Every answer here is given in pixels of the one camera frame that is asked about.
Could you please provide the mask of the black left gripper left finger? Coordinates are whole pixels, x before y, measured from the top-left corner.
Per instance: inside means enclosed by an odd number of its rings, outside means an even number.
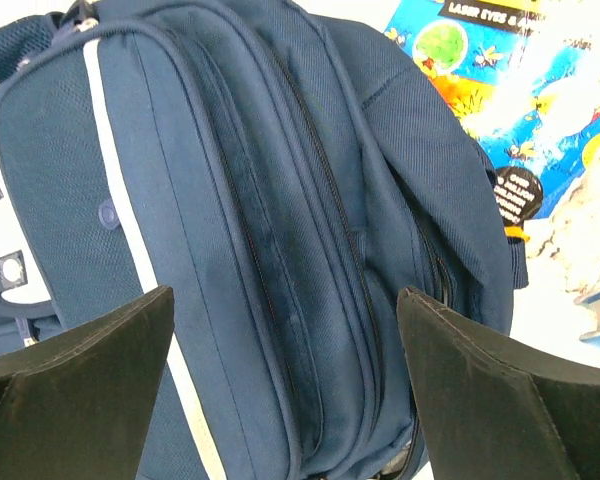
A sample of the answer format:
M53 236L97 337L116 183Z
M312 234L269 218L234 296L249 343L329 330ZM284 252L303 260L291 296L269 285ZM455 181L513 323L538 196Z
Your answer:
M174 331L160 286L0 356L0 479L133 479Z

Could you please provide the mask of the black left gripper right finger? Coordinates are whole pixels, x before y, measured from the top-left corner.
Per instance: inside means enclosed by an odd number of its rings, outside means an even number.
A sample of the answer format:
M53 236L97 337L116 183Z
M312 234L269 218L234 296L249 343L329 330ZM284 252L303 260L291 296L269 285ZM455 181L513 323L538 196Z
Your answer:
M405 288L397 320L436 479L600 479L600 368Z

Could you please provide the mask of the navy blue student backpack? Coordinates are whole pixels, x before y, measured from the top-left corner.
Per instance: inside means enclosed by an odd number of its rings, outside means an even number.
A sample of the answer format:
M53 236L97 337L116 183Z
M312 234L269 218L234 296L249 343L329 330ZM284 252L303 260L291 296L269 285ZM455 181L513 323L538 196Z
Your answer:
M158 285L141 479L410 479L406 287L502 334L496 171L397 44L291 1L78 1L0 28L0 355Z

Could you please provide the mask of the yellow orange paperback book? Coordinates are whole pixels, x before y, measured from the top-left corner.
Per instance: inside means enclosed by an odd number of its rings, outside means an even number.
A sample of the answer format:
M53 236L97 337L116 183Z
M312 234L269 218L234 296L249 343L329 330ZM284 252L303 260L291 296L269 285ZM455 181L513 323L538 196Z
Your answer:
M600 284L600 253L561 200L600 162L600 1L402 1L385 35L496 168L509 238L558 261L568 292Z

